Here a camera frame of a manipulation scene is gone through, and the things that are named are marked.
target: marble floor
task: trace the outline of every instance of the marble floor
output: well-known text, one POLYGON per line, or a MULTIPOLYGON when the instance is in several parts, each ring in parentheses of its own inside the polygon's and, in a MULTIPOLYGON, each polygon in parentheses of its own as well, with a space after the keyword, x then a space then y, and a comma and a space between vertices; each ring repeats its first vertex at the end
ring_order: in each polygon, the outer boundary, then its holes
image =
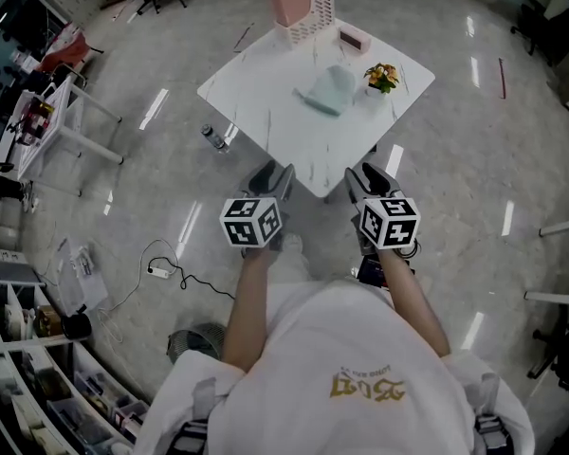
MULTIPOLYGON (((135 3, 105 10, 87 31, 106 50, 90 66, 88 91, 124 116, 115 127, 88 111, 84 132, 126 156, 117 166, 98 156, 76 158, 60 142, 45 173, 81 199, 38 188, 27 214, 23 250, 54 281, 52 252, 66 233, 91 245, 109 300, 138 281, 139 255, 164 238, 186 272, 232 291, 241 259, 227 246, 218 215, 240 180, 267 159, 244 134, 219 154, 200 135, 203 123, 226 122, 196 88, 272 26, 267 0, 167 1, 159 15, 133 16, 135 3), (161 89, 168 95, 139 129, 161 89)), ((538 228, 569 219, 569 112, 548 87, 548 69, 530 57, 510 22, 474 0, 336 0, 338 17, 363 28, 426 66, 434 83, 378 143, 371 162, 383 168, 396 145, 397 179, 422 213, 421 253, 412 266, 454 348, 469 347, 525 403, 539 453, 569 422, 569 395, 548 372, 526 372, 541 358, 533 340, 557 308, 525 301, 527 289, 569 293, 569 234, 541 239, 538 228), (503 100, 499 59, 507 96, 503 100), (505 210, 513 204, 509 234, 505 210)), ((290 226, 304 240, 317 279, 358 265, 350 219, 355 210, 338 186, 329 204, 297 184, 290 226)), ((164 255, 156 244, 143 262, 164 255)), ((56 296, 54 287, 50 291, 56 296)), ((189 282, 143 275, 131 298, 92 344, 128 385, 151 399, 171 364, 167 337, 201 319, 226 322, 231 300, 189 282)))

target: light blue towel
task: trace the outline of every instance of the light blue towel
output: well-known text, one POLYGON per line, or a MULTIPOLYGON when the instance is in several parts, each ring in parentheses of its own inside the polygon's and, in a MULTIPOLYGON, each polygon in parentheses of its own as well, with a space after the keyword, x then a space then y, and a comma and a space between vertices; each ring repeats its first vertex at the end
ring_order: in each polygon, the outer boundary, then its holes
POLYGON ((355 91, 354 75, 340 65, 328 67, 306 95, 295 91, 310 106, 338 117, 350 104, 355 91))

